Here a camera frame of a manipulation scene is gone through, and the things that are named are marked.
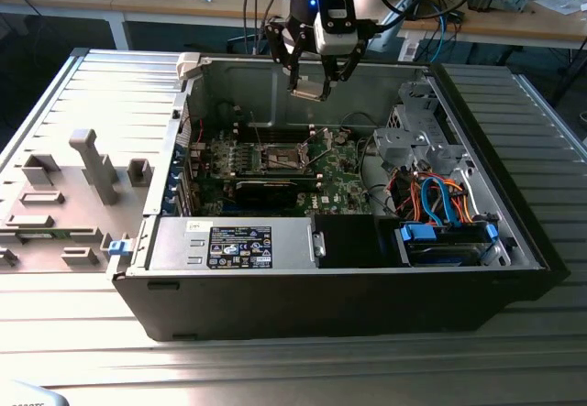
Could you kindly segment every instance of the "sticker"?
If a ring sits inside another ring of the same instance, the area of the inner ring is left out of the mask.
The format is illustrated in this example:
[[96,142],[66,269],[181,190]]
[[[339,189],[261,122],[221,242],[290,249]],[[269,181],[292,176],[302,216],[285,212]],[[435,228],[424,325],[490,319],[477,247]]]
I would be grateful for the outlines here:
[[213,227],[210,222],[207,266],[210,269],[271,269],[269,226]]
[[212,228],[211,221],[202,221],[202,220],[189,220],[185,224],[185,231],[186,232],[210,232]]

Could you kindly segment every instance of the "green circuit board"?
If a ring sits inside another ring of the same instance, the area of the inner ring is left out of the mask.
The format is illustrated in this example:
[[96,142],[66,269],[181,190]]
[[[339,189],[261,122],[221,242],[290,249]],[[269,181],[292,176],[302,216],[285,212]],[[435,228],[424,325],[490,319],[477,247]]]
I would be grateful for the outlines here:
[[[356,142],[347,133],[334,131],[329,139],[318,136],[305,145],[304,151],[300,151],[299,144],[239,143],[225,136],[228,133],[206,143],[207,170],[200,171],[194,179],[200,215],[371,214],[358,174]],[[292,154],[305,159],[307,166],[293,169]],[[261,213],[258,209],[239,208],[232,193],[239,181],[289,182],[298,186],[307,183],[315,187],[297,193],[294,206]]]

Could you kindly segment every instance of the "wooden desk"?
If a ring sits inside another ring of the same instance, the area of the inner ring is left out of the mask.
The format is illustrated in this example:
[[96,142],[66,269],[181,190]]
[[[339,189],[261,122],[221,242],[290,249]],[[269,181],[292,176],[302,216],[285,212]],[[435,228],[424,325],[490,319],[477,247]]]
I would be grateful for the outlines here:
[[[112,29],[116,47],[131,49],[127,21],[164,22],[176,24],[242,26],[243,0],[29,0],[43,15],[89,17],[106,20]],[[259,0],[259,18],[269,0]],[[368,0],[362,16],[382,19],[387,9],[379,0]],[[289,0],[275,0],[270,15],[287,13]],[[247,16],[253,18],[252,0]],[[467,8],[459,40],[493,44],[527,45],[577,49],[587,36],[587,15],[577,12],[563,16],[533,2],[525,13],[502,11],[478,13]],[[34,14],[23,0],[0,0],[0,12]],[[403,52],[413,50],[417,43],[437,27],[436,20],[406,21],[400,32],[405,38]],[[402,58],[409,59],[409,53]]]

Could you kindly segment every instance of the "desk leg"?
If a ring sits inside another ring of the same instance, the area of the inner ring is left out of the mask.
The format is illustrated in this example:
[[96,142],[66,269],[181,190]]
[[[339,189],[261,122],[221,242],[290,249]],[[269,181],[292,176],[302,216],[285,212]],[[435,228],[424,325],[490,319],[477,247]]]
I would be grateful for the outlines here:
[[125,17],[120,12],[109,12],[105,14],[104,19],[110,25],[112,38],[116,44],[117,50],[131,50],[132,42]]
[[423,31],[405,31],[404,32],[404,43],[400,50],[400,56],[398,60],[412,61],[415,58],[415,53],[418,51],[420,41],[424,39],[426,32]]

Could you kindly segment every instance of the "metal slotted surface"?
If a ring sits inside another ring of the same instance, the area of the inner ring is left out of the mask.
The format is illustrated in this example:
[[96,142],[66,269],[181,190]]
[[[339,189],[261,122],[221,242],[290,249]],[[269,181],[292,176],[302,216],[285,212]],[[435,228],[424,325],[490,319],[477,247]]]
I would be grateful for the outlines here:
[[445,69],[562,259],[587,260],[585,148],[505,67]]
[[102,273],[0,275],[0,377],[71,406],[584,404],[584,242],[559,248],[565,282],[443,335],[156,343]]
[[[124,233],[135,236],[148,188],[132,187],[126,169],[132,159],[148,159],[156,169],[175,96],[181,91],[175,71],[177,57],[174,53],[107,50],[70,57],[44,96],[46,101],[34,110],[34,120],[17,133],[14,150],[2,158],[0,219],[49,214],[56,229],[95,226],[114,239]],[[104,206],[83,176],[82,158],[69,145],[76,128],[95,131],[98,152],[108,155],[116,169],[116,205]],[[51,173],[52,188],[64,197],[62,203],[31,206],[17,199],[32,189],[21,169],[31,154],[54,158],[60,171]],[[87,265],[84,271],[107,266],[99,240],[92,245],[70,239],[22,245],[6,240],[3,247],[17,255],[18,262],[13,268],[0,267],[0,273],[81,271],[86,264],[71,267],[61,259],[65,247],[90,247],[97,255],[99,264]]]

